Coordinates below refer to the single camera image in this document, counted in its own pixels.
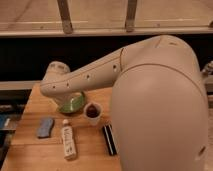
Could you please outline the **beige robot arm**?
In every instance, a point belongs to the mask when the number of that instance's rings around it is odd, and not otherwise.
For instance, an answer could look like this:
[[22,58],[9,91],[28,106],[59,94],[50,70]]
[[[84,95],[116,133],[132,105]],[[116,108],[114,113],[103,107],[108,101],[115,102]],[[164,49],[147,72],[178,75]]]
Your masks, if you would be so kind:
[[204,171],[208,98],[196,54],[183,40],[155,36],[72,71],[49,64],[43,95],[110,87],[110,115],[122,171]]

